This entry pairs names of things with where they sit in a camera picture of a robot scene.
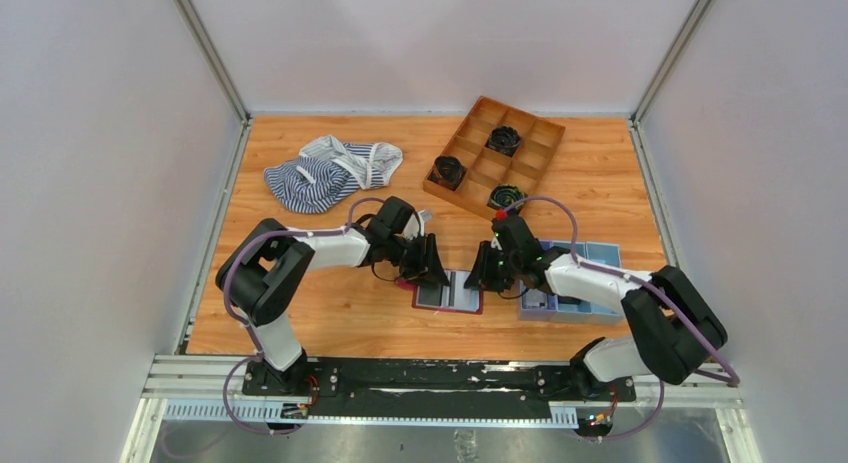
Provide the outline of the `red leather card holder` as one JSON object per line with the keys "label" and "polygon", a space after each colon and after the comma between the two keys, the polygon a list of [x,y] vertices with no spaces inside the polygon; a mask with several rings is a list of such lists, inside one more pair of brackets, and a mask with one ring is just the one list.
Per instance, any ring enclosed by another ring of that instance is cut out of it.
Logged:
{"label": "red leather card holder", "polygon": [[463,288],[463,284],[470,271],[446,270],[445,272],[450,279],[450,285],[445,286],[449,288],[449,294],[445,296],[442,308],[435,309],[415,306],[417,289],[419,287],[427,286],[412,285],[409,283],[405,283],[403,280],[398,283],[398,286],[401,288],[408,289],[412,292],[411,306],[413,308],[422,310],[432,310],[434,312],[463,313],[473,315],[481,314],[483,312],[483,296],[481,291]]}

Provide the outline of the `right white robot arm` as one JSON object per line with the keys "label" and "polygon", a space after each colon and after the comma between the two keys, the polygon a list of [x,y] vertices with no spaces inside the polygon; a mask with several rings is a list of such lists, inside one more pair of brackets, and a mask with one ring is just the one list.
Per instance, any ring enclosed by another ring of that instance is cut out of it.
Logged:
{"label": "right white robot arm", "polygon": [[692,281],[678,267],[632,271],[545,247],[526,221],[503,210],[493,236],[481,242],[468,287],[489,292],[519,281],[550,297],[585,301],[624,317],[629,335],[597,338],[569,361],[584,392],[631,376],[653,375],[679,385],[728,341],[728,333]]}

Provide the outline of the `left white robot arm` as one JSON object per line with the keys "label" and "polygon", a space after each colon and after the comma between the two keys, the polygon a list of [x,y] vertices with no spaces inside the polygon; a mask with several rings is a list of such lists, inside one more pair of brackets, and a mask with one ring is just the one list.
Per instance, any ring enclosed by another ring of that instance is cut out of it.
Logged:
{"label": "left white robot arm", "polygon": [[243,326],[256,360],[286,373],[306,359],[288,308],[304,276],[328,268],[371,267],[388,262],[416,287],[448,285],[436,237],[411,204],[391,196],[379,209],[331,229],[288,228],[262,220],[216,275],[227,314]]}

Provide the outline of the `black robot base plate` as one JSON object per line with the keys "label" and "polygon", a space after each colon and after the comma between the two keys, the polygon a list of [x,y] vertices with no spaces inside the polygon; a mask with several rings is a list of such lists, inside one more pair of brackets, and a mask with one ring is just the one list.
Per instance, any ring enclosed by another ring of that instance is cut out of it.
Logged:
{"label": "black robot base plate", "polygon": [[250,363],[246,396],[305,398],[322,417],[540,419],[553,403],[631,403],[631,378],[592,383],[566,364],[506,361],[315,358],[291,376]]}

